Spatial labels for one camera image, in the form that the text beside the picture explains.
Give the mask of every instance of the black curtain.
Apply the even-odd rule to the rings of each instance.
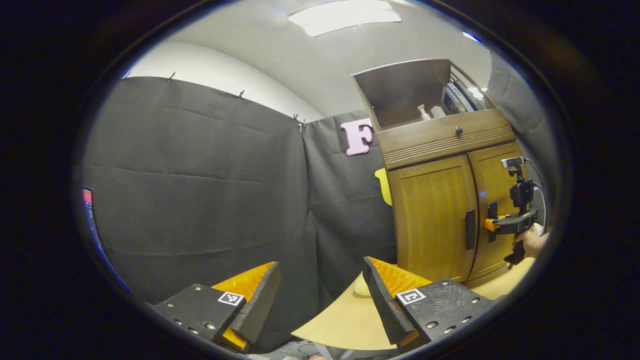
[[[277,260],[282,282],[256,348],[318,313],[305,150],[291,118],[206,86],[126,79],[93,125],[84,184],[109,259],[144,301]]]
[[[348,156],[340,125],[369,117],[365,110],[315,121],[303,130],[309,181],[309,217],[316,230],[320,286],[329,301],[362,271],[364,256],[396,262],[396,229],[391,206],[374,177],[384,167],[374,136],[369,152]],[[322,305],[327,306],[327,297]]]

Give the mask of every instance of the wooden cabinet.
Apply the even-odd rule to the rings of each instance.
[[[353,75],[380,143],[396,222],[398,266],[432,281],[466,281],[505,265],[511,237],[490,239],[488,208],[517,212],[515,184],[501,159],[521,156],[515,134],[489,108],[423,120],[417,110],[445,108],[449,60],[416,60]],[[469,83],[477,86],[471,79]]]

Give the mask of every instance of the white wall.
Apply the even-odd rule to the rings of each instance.
[[[129,77],[158,76],[189,81],[255,101],[287,116],[313,121],[325,116],[260,70],[219,51],[185,42],[163,42],[131,69]]]

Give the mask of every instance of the cable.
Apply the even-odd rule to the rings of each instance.
[[[534,183],[533,184],[533,188],[538,189],[538,191],[540,191],[540,194],[542,195],[542,207],[545,209],[545,218],[544,220],[542,220],[542,233],[545,233],[545,230],[547,230],[547,201],[545,200],[545,192],[542,189],[542,186],[540,186],[538,183]]]
[[[538,168],[536,167],[536,165],[529,159],[524,158],[524,162],[529,162],[531,164],[531,166],[533,167],[533,170],[536,171],[536,174],[538,175],[538,177],[540,178],[540,189],[544,189],[544,186],[542,186],[542,176],[540,176],[540,172],[538,171]]]
[[[309,355],[309,354],[307,354],[306,352],[302,351],[302,348],[303,348],[303,347],[306,347],[306,346],[308,346],[308,345],[311,345],[311,346],[313,346],[314,348],[316,348],[316,346],[315,346],[314,344],[303,344],[303,345],[300,345],[300,346],[298,347],[298,351],[299,351],[301,354],[303,354],[303,355],[305,356],[305,357],[302,357],[302,359],[304,359],[304,360],[306,360],[306,359],[308,359],[308,358],[310,358],[310,357],[312,357],[312,356],[314,356],[314,355],[318,355],[318,354],[320,354],[320,351],[316,352],[315,354],[311,354],[311,355]]]

